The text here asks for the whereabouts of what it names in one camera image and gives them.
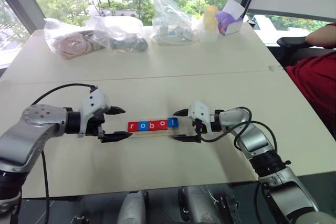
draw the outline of blue letter block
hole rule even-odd
[[[168,118],[168,127],[169,128],[178,128],[178,119],[177,118]]]
[[[138,131],[148,131],[148,122],[139,122]]]

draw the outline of white paper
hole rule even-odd
[[[235,20],[243,14],[245,8],[234,0],[228,0],[223,8],[223,11],[229,13]]]

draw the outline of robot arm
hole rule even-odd
[[[266,135],[253,123],[249,123],[242,133],[240,132],[246,124],[235,127],[239,123],[248,122],[250,118],[247,110],[235,108],[228,111],[217,110],[211,114],[205,104],[196,101],[189,109],[177,111],[174,115],[188,116],[197,133],[196,136],[174,137],[182,142],[207,141],[201,137],[202,133],[212,135],[213,132],[223,131],[234,136],[240,134],[237,145],[258,174],[263,190],[268,191],[265,200],[277,223],[299,223],[296,221],[301,216],[311,212],[324,216],[318,212],[313,197],[287,166],[290,162],[284,163],[281,160]]]
[[[132,135],[128,132],[106,134],[101,124],[104,114],[125,111],[110,106],[105,94],[95,89],[82,102],[80,112],[44,104],[25,109],[18,123],[0,137],[0,222],[10,223],[21,197],[21,187],[48,139],[67,134],[97,136],[101,142],[115,142]]]

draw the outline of plastic bag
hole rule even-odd
[[[85,55],[91,51],[103,48],[96,42],[93,29],[46,18],[44,34],[48,47],[65,59]]]
[[[160,45],[189,45],[199,38],[200,22],[173,0],[153,0],[152,40]]]
[[[87,25],[94,27],[96,42],[118,51],[146,51],[142,21],[129,16],[92,17]]]

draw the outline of black office chair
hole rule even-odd
[[[282,37],[277,40],[280,48],[269,48],[275,58],[283,67],[293,66],[298,61],[312,56],[328,54],[334,49],[311,48],[305,41],[306,37]]]

